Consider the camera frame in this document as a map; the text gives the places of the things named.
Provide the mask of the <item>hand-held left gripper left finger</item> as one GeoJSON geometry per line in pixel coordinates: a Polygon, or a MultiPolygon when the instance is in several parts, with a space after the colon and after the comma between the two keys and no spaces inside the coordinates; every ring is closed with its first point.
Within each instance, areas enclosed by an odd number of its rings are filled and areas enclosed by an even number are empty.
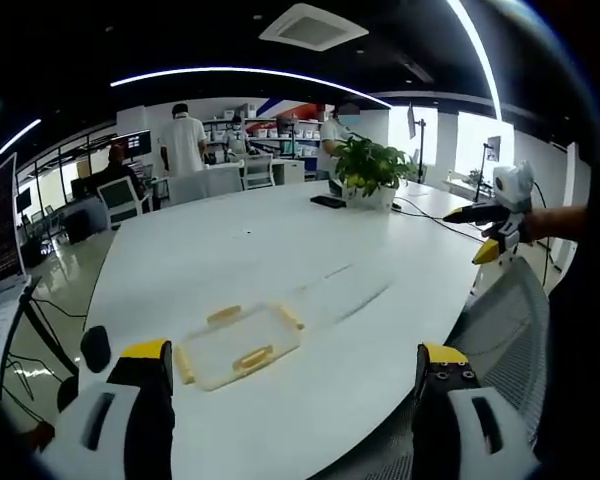
{"type": "Polygon", "coordinates": [[[170,341],[122,354],[60,413],[42,464],[54,479],[170,479],[172,395],[170,341]]]}

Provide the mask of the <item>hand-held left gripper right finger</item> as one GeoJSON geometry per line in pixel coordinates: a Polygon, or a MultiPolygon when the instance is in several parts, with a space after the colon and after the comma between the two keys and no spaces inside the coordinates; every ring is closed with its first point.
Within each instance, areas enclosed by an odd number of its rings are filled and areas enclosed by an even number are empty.
{"type": "Polygon", "coordinates": [[[413,393],[413,479],[526,479],[539,465],[522,417],[460,351],[420,344],[413,393]]]}

